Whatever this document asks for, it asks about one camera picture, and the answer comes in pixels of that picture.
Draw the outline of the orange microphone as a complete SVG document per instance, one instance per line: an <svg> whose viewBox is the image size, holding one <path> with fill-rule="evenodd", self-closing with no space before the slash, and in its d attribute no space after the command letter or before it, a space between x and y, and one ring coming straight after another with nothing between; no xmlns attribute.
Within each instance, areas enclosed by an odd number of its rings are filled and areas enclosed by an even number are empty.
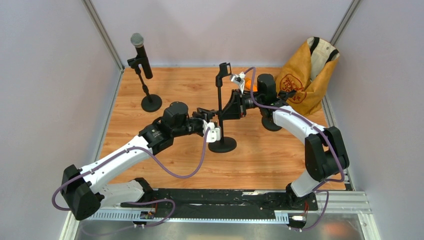
<svg viewBox="0 0 424 240"><path fill-rule="evenodd" d="M257 86L255 84L252 84L252 80L250 78L245 78L244 89L246 91L252 90L253 92L256 92L258 90Z"/></svg>

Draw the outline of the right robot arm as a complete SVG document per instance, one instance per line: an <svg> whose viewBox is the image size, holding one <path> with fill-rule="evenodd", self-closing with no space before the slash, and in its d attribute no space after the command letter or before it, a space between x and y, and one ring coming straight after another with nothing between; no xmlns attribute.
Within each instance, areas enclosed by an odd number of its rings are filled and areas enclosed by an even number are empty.
<svg viewBox="0 0 424 240"><path fill-rule="evenodd" d="M296 91L276 91L276 83L271 74L260 74L254 91L246 91L245 73L233 74L231 82L237 85L224 107L222 120L238 120L248 109L259 108L263 120L273 127L283 128L299 139L304 145L304 172L286 187L286 205L291 209L300 208L305 196L330 180L330 176L343 172L349 167L341 131L335 127L316 124L289 104Z"/></svg>

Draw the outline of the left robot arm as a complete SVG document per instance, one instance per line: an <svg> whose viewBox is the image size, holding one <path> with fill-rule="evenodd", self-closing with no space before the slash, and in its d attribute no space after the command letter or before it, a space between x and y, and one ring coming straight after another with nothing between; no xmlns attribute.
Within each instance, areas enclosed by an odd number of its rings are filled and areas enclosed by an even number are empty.
<svg viewBox="0 0 424 240"><path fill-rule="evenodd" d="M220 140L220 128L211 121L217 113L198 108L189 115L185 103L171 103L162 116L106 157L80 168L73 164L66 167L61 186L52 196L53 206L70 211L78 221L91 217L101 208L121 203L149 206L153 193L140 179L119 184L109 182L137 163L150 158L156 160L156 155L172 146L177 137L197 134L204 144Z"/></svg>

